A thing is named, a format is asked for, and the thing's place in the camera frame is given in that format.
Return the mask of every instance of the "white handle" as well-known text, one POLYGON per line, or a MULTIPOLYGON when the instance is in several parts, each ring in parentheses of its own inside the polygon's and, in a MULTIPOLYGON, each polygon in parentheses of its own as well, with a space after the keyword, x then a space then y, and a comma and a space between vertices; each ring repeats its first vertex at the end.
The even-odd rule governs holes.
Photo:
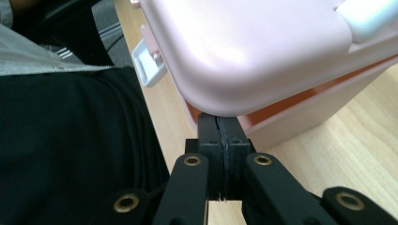
POLYGON ((145 87, 153 86, 167 72, 161 56, 155 55, 153 58, 143 40, 132 51, 131 57, 138 77, 145 87))
POLYGON ((346 0, 336 11, 351 28, 353 41, 363 42, 398 16, 398 0, 346 0))

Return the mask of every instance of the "wooden table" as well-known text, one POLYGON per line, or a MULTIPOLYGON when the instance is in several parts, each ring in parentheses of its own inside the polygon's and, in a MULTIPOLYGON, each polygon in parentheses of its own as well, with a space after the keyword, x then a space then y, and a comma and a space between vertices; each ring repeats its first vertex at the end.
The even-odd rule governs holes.
MULTIPOLYGON (((129 0, 115 0, 130 52, 145 18, 129 0)), ((169 75, 144 88, 168 168, 196 138, 169 75)), ((269 149, 312 193, 344 186, 368 196, 398 218, 398 66, 391 67, 328 121, 269 149)), ((240 202, 212 202, 208 224, 245 224, 240 202)))

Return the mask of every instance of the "gray floor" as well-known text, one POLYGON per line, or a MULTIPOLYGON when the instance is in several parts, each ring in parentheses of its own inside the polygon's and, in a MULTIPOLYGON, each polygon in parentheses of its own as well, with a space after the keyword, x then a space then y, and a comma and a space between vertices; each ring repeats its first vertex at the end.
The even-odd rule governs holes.
MULTIPOLYGON (((98 2, 93 6, 93 15, 99 31, 119 22, 113 0, 102 0, 98 2)), ((112 44, 115 44, 108 53, 117 67, 132 67, 132 61, 126 40, 124 37, 118 40, 122 35, 123 33, 120 29, 111 36, 103 39, 102 42, 106 49, 112 44)), ((65 60, 73 63, 82 63, 74 55, 67 57, 65 60)))

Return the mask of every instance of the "metal grommet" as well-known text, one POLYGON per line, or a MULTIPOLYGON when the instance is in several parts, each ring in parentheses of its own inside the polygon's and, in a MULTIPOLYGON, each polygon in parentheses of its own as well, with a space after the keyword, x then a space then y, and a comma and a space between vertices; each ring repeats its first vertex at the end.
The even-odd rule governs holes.
POLYGON ((360 211, 365 208, 365 204, 361 199, 359 199, 357 196, 349 194, 347 192, 340 192, 336 194, 336 200, 337 203, 340 205, 344 206, 345 208, 355 210, 355 211, 360 211))
POLYGON ((269 157, 258 156, 254 158, 254 162, 259 165, 267 166, 272 163, 272 160, 269 157))
POLYGON ((186 157, 184 158, 184 163, 188 166, 196 166, 201 163, 201 160, 199 157, 186 157))
POLYGON ((120 197, 114 204, 117 213, 128 213, 137 207, 140 199, 135 194, 125 194, 120 197))

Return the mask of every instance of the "storage box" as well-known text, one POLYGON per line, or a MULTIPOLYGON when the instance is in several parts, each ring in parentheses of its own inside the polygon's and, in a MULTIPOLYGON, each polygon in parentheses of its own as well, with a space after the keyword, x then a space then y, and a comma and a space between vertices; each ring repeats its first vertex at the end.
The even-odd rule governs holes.
POLYGON ((328 119, 398 62, 398 21, 353 42, 343 2, 143 0, 150 29, 134 65, 149 85, 167 68, 193 124, 199 112, 238 116, 264 149, 328 119))

